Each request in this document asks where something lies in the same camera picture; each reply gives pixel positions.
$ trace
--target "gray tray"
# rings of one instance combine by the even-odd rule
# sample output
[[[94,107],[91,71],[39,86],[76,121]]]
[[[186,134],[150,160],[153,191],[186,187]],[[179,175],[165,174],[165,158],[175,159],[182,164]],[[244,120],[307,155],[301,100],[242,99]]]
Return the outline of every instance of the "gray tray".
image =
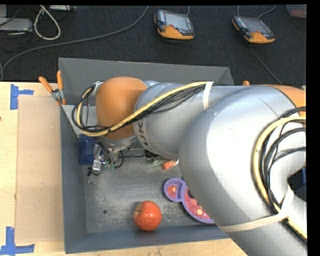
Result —
[[[233,85],[227,67],[60,58],[59,70],[68,105],[74,105],[87,86],[116,76],[166,83],[215,81]],[[103,170],[95,184],[88,183],[88,166],[78,163],[78,137],[62,108],[60,129],[67,254],[228,238],[215,224],[195,220],[180,202],[165,196],[166,180],[182,178],[179,165],[163,170],[160,161],[126,158],[121,168]],[[134,209],[143,200],[154,201],[161,208],[162,222],[155,231],[141,231],[134,224]]]

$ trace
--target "apple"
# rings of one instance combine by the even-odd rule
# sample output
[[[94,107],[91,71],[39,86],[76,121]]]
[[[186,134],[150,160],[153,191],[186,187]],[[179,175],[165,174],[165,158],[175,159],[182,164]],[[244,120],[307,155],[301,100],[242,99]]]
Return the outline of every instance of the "apple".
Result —
[[[155,202],[145,200],[135,208],[133,221],[142,231],[154,231],[162,221],[162,213]]]

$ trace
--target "black carpet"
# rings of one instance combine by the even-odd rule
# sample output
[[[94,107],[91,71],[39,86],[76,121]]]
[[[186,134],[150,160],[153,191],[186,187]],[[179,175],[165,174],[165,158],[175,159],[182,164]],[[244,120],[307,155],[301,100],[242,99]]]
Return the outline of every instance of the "black carpet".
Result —
[[[8,18],[20,7],[7,5]],[[256,18],[273,7],[240,5],[239,15]],[[2,32],[2,81],[38,82],[38,77],[44,76],[50,83],[56,83],[58,60],[63,57],[229,67],[236,85],[244,80],[252,85],[301,87],[306,84],[307,18],[289,15],[284,4],[261,17],[275,34],[275,41],[258,45],[249,44],[234,28],[232,17],[237,14],[237,5],[190,6],[189,17],[195,37],[182,44],[167,43],[161,38],[154,24],[154,14],[158,9],[187,14],[188,6],[152,5],[146,8],[76,5],[76,11],[48,9],[61,29],[56,40],[41,39],[34,30],[19,36]],[[34,22],[39,10],[39,5],[23,5],[16,18]],[[145,10],[144,16],[131,26]],[[57,27],[46,14],[39,20],[37,30],[49,38],[57,34]]]

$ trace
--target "cardboard sheet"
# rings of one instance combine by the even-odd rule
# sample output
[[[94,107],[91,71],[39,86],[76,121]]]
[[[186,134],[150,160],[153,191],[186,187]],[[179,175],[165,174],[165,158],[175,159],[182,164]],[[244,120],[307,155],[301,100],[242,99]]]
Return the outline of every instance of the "cardboard sheet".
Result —
[[[52,97],[19,97],[15,242],[63,241],[60,110]]]

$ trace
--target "wooden table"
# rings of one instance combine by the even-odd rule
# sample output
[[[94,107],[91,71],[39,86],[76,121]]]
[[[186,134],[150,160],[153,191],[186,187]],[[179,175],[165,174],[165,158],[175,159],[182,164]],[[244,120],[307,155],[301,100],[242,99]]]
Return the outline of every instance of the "wooden table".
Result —
[[[15,227],[16,213],[16,178],[17,178],[17,145],[18,145],[18,109],[10,110],[11,84],[19,90],[30,89],[34,95],[19,97],[48,97],[54,99],[41,83],[0,82],[0,246],[5,244],[6,227]],[[35,242],[35,256],[63,256],[63,240]],[[147,246],[75,253],[77,256],[245,256],[246,254],[231,239],[209,240],[170,245]]]

